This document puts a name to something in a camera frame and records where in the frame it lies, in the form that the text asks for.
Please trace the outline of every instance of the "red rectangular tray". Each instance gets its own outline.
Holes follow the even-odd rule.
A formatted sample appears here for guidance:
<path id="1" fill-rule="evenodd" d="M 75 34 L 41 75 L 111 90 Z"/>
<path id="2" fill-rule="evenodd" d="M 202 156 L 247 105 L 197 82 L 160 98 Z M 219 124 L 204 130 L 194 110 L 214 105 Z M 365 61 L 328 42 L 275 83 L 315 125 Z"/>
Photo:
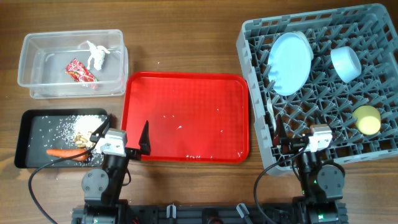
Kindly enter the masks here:
<path id="1" fill-rule="evenodd" d="M 127 81 L 127 147 L 149 121 L 146 161 L 239 163 L 249 154 L 248 86 L 237 75 L 137 72 Z"/>

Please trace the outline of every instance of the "red candy wrapper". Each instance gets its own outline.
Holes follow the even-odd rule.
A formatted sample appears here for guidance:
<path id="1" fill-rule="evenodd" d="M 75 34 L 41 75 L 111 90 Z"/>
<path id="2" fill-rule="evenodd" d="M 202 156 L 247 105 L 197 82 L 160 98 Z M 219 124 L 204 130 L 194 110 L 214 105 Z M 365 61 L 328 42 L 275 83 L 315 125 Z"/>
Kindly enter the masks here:
<path id="1" fill-rule="evenodd" d="M 66 67 L 67 73 L 76 82 L 97 82 L 93 74 L 78 60 L 73 59 Z M 91 84 L 91 88 L 96 90 L 98 85 Z"/>

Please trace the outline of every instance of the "wood grain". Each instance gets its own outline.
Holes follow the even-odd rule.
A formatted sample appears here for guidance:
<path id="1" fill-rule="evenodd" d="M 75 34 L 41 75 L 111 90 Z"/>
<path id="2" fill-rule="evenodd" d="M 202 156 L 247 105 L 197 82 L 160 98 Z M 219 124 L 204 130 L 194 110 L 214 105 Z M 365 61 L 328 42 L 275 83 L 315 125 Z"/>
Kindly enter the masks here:
<path id="1" fill-rule="evenodd" d="M 29 109 L 101 107 L 121 117 L 123 97 L 33 100 L 17 84 L 25 35 L 59 30 L 120 29 L 130 73 L 141 70 L 241 74 L 236 39 L 248 19 L 366 4 L 372 1 L 11 1 L 0 3 L 0 223 L 47 223 L 30 199 L 31 170 L 14 167 L 21 115 Z M 398 24 L 397 1 L 379 1 Z M 121 198 L 133 205 L 253 204 L 262 163 L 251 120 L 251 153 L 240 165 L 132 162 L 132 184 Z M 345 166 L 343 201 L 350 223 L 398 223 L 398 158 Z M 69 223 L 83 205 L 86 169 L 50 169 L 33 188 L 54 219 Z M 262 202 L 289 202 L 300 195 L 294 176 L 265 176 Z"/>

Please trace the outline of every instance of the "carrot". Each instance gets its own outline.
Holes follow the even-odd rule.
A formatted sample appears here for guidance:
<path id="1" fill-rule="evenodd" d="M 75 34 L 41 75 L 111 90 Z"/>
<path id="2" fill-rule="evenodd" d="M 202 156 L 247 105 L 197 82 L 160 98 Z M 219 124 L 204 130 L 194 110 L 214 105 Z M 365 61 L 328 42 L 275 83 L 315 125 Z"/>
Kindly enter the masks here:
<path id="1" fill-rule="evenodd" d="M 86 149 L 48 149 L 47 154 L 50 156 L 66 158 L 70 156 L 75 156 L 77 154 L 81 154 L 85 152 Z M 85 161 L 88 158 L 88 154 L 84 154 L 82 156 L 76 157 L 74 161 Z"/>

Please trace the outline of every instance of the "white toy animal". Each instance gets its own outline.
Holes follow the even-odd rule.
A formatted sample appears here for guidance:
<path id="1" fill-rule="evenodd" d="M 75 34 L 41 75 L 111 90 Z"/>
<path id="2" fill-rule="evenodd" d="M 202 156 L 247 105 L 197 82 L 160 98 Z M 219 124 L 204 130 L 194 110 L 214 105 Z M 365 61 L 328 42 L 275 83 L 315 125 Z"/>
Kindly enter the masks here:
<path id="1" fill-rule="evenodd" d="M 87 44 L 90 46 L 91 55 L 87 61 L 87 69 L 90 69 L 91 59 L 94 58 L 94 68 L 101 70 L 102 64 L 104 63 L 105 53 L 110 52 L 104 46 L 95 46 L 93 43 L 87 40 Z"/>

